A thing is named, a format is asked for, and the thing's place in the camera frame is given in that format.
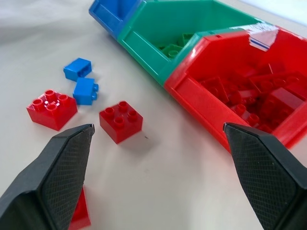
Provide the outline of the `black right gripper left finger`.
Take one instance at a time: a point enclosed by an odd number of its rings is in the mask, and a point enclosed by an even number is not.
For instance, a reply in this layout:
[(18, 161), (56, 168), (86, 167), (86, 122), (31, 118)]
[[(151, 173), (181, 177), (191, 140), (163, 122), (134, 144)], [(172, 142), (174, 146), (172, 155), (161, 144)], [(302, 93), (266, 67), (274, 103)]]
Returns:
[(46, 144), (0, 197), (0, 230), (68, 230), (83, 188), (94, 125)]

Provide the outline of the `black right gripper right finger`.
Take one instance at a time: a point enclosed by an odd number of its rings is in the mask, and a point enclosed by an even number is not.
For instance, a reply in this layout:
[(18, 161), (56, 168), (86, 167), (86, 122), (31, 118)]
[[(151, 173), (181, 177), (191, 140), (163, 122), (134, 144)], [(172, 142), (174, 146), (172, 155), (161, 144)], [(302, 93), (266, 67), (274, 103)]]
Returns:
[(307, 167), (272, 134), (235, 123), (223, 131), (263, 229), (307, 230)]

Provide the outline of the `red sloped toy brick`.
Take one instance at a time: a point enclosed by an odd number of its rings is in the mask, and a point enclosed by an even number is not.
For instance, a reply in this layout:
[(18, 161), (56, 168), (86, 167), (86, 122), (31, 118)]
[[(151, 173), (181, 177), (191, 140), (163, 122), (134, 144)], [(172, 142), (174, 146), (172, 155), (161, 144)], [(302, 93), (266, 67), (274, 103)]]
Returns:
[(285, 88), (278, 88), (269, 93), (263, 102), (259, 110), (260, 119), (276, 128), (299, 108), (303, 102), (303, 100)]

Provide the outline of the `red square toy brick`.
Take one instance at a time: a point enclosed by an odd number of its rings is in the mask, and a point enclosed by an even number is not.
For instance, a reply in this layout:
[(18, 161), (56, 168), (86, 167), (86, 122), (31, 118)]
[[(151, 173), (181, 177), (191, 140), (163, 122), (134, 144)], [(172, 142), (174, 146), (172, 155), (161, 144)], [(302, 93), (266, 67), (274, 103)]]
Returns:
[(218, 98), (223, 103), (228, 103), (229, 99), (226, 94), (225, 88), (219, 77), (213, 77), (205, 80), (201, 80), (200, 84), (208, 90), (212, 95)]
[(101, 128), (119, 144), (142, 130), (143, 117), (126, 101), (99, 112)]
[(54, 90), (34, 99), (27, 112), (34, 123), (59, 131), (78, 112), (76, 100)]

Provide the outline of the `red flat toy plate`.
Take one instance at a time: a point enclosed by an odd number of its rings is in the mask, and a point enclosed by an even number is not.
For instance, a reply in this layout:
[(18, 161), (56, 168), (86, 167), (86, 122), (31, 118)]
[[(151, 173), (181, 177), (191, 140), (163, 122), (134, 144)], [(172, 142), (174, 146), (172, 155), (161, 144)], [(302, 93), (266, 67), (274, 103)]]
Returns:
[(299, 71), (257, 75), (250, 77), (249, 80), (260, 93), (268, 93), (295, 82), (307, 83), (307, 77)]

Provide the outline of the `blue toy brick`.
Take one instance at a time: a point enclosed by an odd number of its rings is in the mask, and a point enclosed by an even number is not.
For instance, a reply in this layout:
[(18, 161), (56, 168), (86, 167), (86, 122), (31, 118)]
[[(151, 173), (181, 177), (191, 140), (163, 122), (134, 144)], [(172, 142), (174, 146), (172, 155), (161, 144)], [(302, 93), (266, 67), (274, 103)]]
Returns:
[(77, 81), (78, 78), (86, 77), (92, 71), (92, 63), (83, 58), (77, 58), (63, 68), (65, 78)]
[(78, 105), (92, 105), (97, 100), (99, 85), (92, 78), (78, 78), (73, 91), (73, 98)]

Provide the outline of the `red plastic storage bin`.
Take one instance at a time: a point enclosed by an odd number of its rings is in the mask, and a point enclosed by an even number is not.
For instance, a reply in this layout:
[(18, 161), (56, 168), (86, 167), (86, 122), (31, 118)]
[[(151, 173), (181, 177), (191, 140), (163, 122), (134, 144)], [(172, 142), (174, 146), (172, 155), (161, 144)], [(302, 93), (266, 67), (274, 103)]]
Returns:
[[(228, 148), (223, 132), (226, 122), (255, 127), (276, 136), (290, 148), (307, 135), (307, 83), (295, 82), (285, 88), (303, 104), (273, 128), (262, 121), (259, 110), (269, 93), (260, 93), (249, 78), (257, 75), (299, 71), (307, 77), (307, 38), (279, 28), (268, 51), (249, 44), (246, 31), (206, 36), (166, 80), (166, 90), (196, 118), (218, 142)], [(223, 103), (201, 84), (219, 77), (229, 102)]]

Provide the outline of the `white blue-striped label sticker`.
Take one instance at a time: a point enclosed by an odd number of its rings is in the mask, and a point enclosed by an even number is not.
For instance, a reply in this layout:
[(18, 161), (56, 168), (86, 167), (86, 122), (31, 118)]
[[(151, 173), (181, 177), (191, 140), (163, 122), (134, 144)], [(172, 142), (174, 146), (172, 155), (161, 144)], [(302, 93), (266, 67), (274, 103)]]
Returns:
[(268, 51), (275, 42), (279, 28), (267, 23), (257, 23), (245, 28), (249, 44), (259, 50)]

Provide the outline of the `green toy brick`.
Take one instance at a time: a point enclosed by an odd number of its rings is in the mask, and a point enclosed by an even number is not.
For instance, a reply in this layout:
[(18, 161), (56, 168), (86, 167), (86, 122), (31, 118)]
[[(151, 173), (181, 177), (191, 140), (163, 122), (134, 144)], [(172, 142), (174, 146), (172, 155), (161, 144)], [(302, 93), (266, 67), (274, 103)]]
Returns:
[(182, 35), (180, 35), (180, 37), (177, 40), (177, 44), (180, 47), (184, 47), (189, 40), (193, 37), (193, 33), (183, 33)]
[(175, 44), (169, 44), (167, 46), (161, 46), (159, 49), (167, 58), (174, 59), (179, 54), (182, 47)]

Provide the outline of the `green plastic storage bin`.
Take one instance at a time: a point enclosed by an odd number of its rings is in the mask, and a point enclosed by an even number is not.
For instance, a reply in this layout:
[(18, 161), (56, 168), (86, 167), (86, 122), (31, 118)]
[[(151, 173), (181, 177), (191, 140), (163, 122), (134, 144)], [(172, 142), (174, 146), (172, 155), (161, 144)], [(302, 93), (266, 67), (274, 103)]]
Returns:
[[(252, 24), (267, 23), (217, 0), (146, 0), (133, 14), (118, 42), (161, 85), (188, 56), (195, 56), (202, 38), (245, 31)], [(161, 46), (177, 44), (183, 33), (193, 37), (174, 58)]]

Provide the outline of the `blue plastic storage bin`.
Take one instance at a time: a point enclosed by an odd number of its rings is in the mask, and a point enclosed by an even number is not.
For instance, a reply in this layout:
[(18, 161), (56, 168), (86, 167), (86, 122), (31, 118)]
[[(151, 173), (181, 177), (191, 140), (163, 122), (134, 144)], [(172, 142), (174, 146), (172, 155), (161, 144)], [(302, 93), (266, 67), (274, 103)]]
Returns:
[(94, 0), (89, 14), (116, 40), (143, 0)]

